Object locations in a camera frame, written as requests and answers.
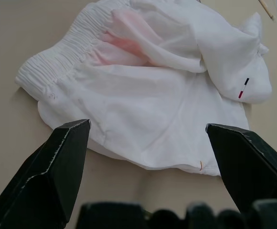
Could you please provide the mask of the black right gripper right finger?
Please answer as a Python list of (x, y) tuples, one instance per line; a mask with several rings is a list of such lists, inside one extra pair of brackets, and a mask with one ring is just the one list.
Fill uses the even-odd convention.
[(259, 199), (277, 199), (277, 152), (258, 134), (234, 126), (208, 124), (206, 133), (220, 175), (240, 212)]

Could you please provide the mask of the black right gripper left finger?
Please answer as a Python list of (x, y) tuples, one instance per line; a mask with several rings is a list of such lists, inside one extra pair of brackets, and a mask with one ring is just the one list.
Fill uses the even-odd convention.
[(90, 121), (65, 123), (21, 165), (0, 195), (0, 229), (64, 229), (80, 188)]

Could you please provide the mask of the white elastic-waist shorts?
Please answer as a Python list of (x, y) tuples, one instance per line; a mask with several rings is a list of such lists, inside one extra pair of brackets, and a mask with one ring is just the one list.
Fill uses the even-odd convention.
[(217, 176), (207, 124), (248, 129), (272, 93), (262, 20), (240, 26), (198, 0), (98, 0), (16, 83), (51, 128), (89, 119), (90, 148), (145, 169)]

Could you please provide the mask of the thin wooden stick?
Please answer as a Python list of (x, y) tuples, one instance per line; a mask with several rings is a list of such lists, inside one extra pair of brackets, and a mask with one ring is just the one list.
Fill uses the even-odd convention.
[(265, 3), (265, 1), (264, 0), (258, 0), (258, 1), (261, 4), (261, 6), (263, 7), (263, 9), (265, 10), (265, 12), (267, 13), (267, 15), (270, 17), (270, 19), (272, 21), (275, 21), (275, 16), (269, 11), (268, 6)]

